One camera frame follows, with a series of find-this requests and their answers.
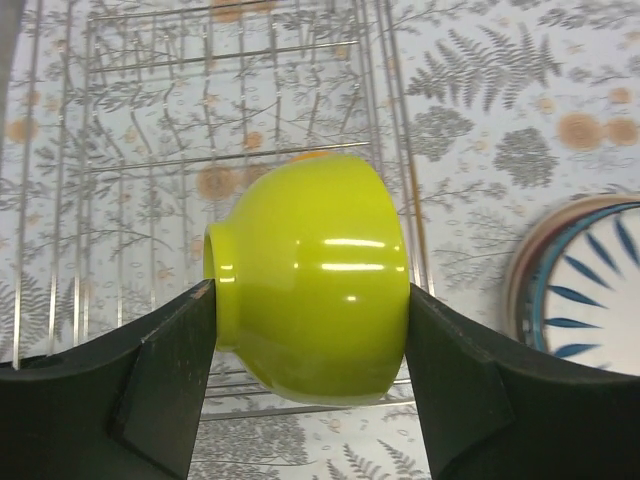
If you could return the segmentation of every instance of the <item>ceramic plate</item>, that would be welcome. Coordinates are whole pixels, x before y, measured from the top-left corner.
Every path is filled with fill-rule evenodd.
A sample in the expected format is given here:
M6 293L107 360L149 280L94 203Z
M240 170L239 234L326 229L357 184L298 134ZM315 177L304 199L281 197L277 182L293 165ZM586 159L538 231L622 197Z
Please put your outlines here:
M547 250L533 284L533 346L595 368L640 374L640 205L599 210Z
M522 310L528 296L528 285L538 268L540 257L558 234L594 211L613 205L637 202L639 199L638 195L594 195L563 205L538 222L516 249L505 275L502 294L503 332L511 338L525 341Z

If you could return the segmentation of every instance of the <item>blue leaf pattern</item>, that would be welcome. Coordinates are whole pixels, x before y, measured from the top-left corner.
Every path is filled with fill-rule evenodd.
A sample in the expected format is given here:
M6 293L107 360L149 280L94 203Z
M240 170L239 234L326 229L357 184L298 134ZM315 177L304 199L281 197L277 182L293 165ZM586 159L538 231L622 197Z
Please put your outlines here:
M549 290L573 302L584 303L585 305L593 305L594 307L607 308L604 305L600 305L595 300L592 300L591 298L587 297L586 295L583 295L582 293L576 292L575 290L572 290L567 287L561 287L558 285L549 285Z
M611 287L607 284L607 282L605 282L596 272L591 270L590 267L588 267L587 265L582 263L580 260L578 260L576 258L573 258L573 257L570 257L569 255L565 255L564 259L578 273L581 273L582 275L584 275L588 279L593 280L598 285L602 285L603 287L608 288L609 290L611 290Z
M564 347L557 349L553 355L558 358L567 358L599 346L600 345L595 343L570 343L569 345L565 345Z
M627 229L622 223L620 215L616 216L616 234L618 235L618 239L620 240L620 243L624 247L625 251L633 260L633 263L640 267L640 257L638 256L638 249L636 248L636 244L633 241L633 238L631 237L631 235L629 235L629 232L627 232Z
M620 270L618 269L616 263L613 261L613 258L611 258L611 255L609 255L609 252L607 252L606 248L602 246L602 244L596 237L591 234L591 232L587 233L587 241L589 242L589 246L593 249L596 255L598 255L604 263L609 265L609 267L611 267L614 272L620 275Z
M552 327L560 327L560 328L600 328L595 325L591 325L589 323L580 322L578 320L572 320L570 318L548 318L545 320L547 325Z

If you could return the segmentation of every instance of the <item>yellow bowl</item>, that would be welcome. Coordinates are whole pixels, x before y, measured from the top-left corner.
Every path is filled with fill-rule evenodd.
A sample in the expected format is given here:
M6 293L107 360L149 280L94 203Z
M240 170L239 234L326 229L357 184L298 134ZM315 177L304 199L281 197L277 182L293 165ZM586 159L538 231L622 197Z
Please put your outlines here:
M404 353L407 263L391 198L365 161L330 154L281 167L207 229L216 348L285 398L373 402Z

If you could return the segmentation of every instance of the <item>orange dot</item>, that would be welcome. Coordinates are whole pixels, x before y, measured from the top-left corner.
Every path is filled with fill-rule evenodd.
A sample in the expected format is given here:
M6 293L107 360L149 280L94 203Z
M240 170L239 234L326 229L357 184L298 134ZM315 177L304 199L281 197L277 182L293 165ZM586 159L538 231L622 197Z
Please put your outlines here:
M325 157L327 155L330 155L330 153L329 152L322 152L322 151L303 153L302 155L298 155L297 157L293 157L291 160L289 160L289 163L299 162L301 160L308 160L310 158Z

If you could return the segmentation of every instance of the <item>metal wire rack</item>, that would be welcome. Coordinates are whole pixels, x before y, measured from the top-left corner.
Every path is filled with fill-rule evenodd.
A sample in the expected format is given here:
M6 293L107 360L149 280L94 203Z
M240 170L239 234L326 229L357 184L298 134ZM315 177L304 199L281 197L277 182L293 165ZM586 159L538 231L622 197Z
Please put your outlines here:
M257 177L304 152L371 162L406 212L412 279L431 289L390 18L389 0L106 12L89 17L84 52L68 26L58 48L58 151L32 169L37 150L27 141L21 167L13 367L117 328L194 284L206 224L223 219ZM37 35L33 48L35 72ZM51 231L34 239L30 185L41 175L51 176L55 201ZM38 249L51 255L48 298L33 302ZM403 368L379 405L411 402ZM214 357L203 421L320 410L276 398L233 358Z

